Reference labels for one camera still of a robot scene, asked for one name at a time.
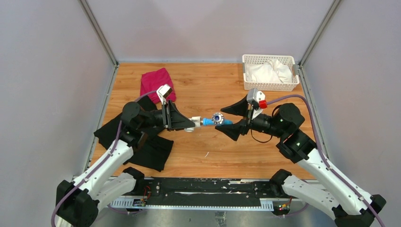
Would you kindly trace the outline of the blue water faucet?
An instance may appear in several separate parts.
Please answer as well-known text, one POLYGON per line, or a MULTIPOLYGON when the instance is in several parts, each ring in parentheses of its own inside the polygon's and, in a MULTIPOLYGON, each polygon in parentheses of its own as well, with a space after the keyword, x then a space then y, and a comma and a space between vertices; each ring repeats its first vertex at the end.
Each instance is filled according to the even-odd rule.
POLYGON ((216 112, 211 118, 203 118, 201 125, 203 126, 221 126, 234 124, 231 120, 227 120, 221 112, 216 112))

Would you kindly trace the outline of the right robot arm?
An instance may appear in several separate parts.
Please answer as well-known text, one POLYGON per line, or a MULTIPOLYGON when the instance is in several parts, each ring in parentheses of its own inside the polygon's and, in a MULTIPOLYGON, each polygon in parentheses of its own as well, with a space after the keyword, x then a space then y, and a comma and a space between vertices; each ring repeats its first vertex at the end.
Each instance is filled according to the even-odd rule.
POLYGON ((217 130, 232 140, 254 131, 278 138, 279 152, 312 174, 323 186, 318 189, 281 169, 270 179, 272 195, 280 198, 286 194, 301 199, 325 213, 339 227, 368 227, 374 221, 382 224, 379 212, 386 200, 357 186, 319 150, 317 139, 300 129, 305 118, 299 108, 293 103, 285 103, 275 107, 271 115, 266 115, 263 110, 267 106, 263 97, 246 96, 222 108, 222 112, 241 116, 241 120, 217 126, 217 130))

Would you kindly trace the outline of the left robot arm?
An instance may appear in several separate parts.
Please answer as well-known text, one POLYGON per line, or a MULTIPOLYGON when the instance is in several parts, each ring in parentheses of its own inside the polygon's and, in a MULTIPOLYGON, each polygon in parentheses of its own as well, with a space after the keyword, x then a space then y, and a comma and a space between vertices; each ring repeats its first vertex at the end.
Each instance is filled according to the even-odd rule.
POLYGON ((145 183, 133 168, 109 181, 118 167, 143 147, 148 137, 144 128, 163 127, 178 131, 197 126, 192 119, 182 115, 172 101, 164 102, 160 110, 151 111, 145 111, 137 102, 128 102, 122 109, 111 147, 80 176, 58 185, 51 226, 56 226, 58 218, 72 227, 89 227, 98 213, 121 195, 144 192, 145 183))

